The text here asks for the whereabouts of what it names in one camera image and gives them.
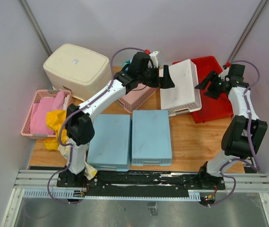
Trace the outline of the large cream laundry basket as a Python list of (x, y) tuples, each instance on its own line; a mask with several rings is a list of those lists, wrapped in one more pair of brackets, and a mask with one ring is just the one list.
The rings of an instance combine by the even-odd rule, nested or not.
[(69, 90), (73, 97), (86, 101), (112, 79), (108, 57), (87, 48), (63, 44), (44, 62), (55, 89)]

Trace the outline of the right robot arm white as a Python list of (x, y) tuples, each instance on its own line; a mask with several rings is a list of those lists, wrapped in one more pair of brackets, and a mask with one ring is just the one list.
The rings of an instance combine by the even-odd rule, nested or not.
[(233, 118), (221, 141), (221, 151), (206, 162), (197, 174), (196, 183), (202, 189), (217, 186), (234, 163), (254, 158), (252, 166), (256, 171), (260, 165), (257, 152), (268, 128), (266, 121), (260, 120), (251, 101), (253, 85), (244, 81), (247, 61), (234, 61), (224, 66), (220, 74), (211, 71), (196, 89), (206, 90), (205, 96), (218, 99), (226, 94), (231, 103)]

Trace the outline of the pink perforated basket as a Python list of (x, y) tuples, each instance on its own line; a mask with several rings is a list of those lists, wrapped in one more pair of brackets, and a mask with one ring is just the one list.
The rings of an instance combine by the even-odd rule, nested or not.
[(128, 94), (119, 98), (116, 102), (128, 113), (132, 113), (141, 107), (158, 88), (152, 88), (143, 84), (138, 84), (138, 87), (130, 91)]

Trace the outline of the white perforated basket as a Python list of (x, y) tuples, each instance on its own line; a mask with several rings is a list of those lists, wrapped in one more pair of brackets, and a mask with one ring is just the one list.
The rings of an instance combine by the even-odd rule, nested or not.
[(202, 108), (197, 67), (190, 60), (168, 66), (169, 76), (175, 87), (160, 89), (160, 105), (170, 117), (192, 113)]

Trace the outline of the blue perforated basket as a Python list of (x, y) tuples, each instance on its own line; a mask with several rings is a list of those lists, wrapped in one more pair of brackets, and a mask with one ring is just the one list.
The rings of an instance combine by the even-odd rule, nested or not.
[(172, 142), (167, 110), (135, 110), (132, 113), (133, 166), (170, 166)]
[(94, 121), (87, 162), (98, 171), (127, 172), (130, 169), (131, 117), (100, 114)]

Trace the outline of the red plastic tray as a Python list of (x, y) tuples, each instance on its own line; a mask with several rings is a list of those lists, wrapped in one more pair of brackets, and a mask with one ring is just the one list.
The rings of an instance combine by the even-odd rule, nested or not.
[(211, 71), (222, 72), (214, 56), (177, 61), (170, 66), (170, 74), (174, 82), (176, 76), (184, 76), (181, 80), (184, 82), (183, 91), (178, 88), (175, 88), (175, 91), (179, 98), (187, 99), (186, 103), (172, 107), (169, 110), (170, 116), (190, 113), (195, 123), (204, 123), (233, 115), (231, 103), (226, 95), (222, 94), (215, 100), (205, 96), (205, 90), (195, 88)]

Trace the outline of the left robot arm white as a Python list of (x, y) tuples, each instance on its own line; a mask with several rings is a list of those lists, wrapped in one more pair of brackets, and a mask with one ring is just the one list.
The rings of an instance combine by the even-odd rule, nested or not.
[(87, 146), (95, 135), (93, 121), (113, 102), (136, 89), (138, 84), (161, 89), (175, 87), (168, 65), (158, 67), (149, 54), (137, 52), (131, 63), (116, 72), (97, 94), (80, 105), (68, 106), (58, 140), (61, 146), (69, 147), (70, 152), (65, 169), (58, 172), (58, 187), (82, 187), (87, 181), (84, 161)]

